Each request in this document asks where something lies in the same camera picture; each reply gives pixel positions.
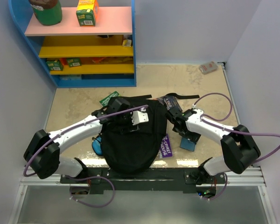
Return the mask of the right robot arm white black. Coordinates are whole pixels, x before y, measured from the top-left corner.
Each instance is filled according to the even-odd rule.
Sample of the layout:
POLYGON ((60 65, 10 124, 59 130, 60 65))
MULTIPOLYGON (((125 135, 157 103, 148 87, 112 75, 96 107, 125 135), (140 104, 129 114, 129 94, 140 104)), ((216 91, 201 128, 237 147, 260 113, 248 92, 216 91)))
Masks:
POLYGON ((201 109, 188 109, 185 112, 178 107, 169 109, 166 117, 174 125, 173 131, 196 143, 204 136, 221 146, 222 156, 211 157, 200 164, 190 177, 196 184, 210 183, 216 175, 232 171, 243 173, 260 156, 260 150, 251 133, 243 125, 237 127, 222 125, 210 119, 203 119, 201 109))

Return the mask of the black student backpack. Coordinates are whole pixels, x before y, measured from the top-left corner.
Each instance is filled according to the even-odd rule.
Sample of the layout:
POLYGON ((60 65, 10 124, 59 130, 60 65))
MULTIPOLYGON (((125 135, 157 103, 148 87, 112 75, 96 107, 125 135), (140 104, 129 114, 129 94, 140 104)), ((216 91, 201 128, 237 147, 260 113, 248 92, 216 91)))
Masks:
POLYGON ((116 172, 135 174, 148 169, 155 160, 161 141, 167 133, 166 106, 149 95, 113 97, 107 105, 108 114, 147 105, 149 121, 138 124, 139 130, 119 134, 112 130, 115 116, 110 117, 101 133, 101 150, 108 166, 116 172))

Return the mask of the teal card wallet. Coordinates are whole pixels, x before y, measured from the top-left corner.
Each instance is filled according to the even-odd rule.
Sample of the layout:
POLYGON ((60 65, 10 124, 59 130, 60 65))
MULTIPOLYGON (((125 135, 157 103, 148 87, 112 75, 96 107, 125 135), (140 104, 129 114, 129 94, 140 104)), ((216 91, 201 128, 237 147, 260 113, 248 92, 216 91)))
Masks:
POLYGON ((196 144, 186 138, 181 139, 180 148, 188 150, 190 152, 194 152, 196 144))

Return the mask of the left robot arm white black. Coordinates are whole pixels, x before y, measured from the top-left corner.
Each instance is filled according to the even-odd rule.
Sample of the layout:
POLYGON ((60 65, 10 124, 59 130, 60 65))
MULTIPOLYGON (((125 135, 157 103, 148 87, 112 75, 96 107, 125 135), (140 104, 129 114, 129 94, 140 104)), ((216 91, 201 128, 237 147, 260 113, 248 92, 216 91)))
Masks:
POLYGON ((102 134, 119 122, 136 127, 142 123, 141 118, 148 120, 146 104, 131 104, 124 98, 113 98, 109 103, 68 127, 49 133, 43 129, 37 131, 23 155, 26 161, 23 175, 46 179, 58 174, 83 183, 89 177, 87 166, 78 158, 62 156, 65 150, 88 137, 102 134))

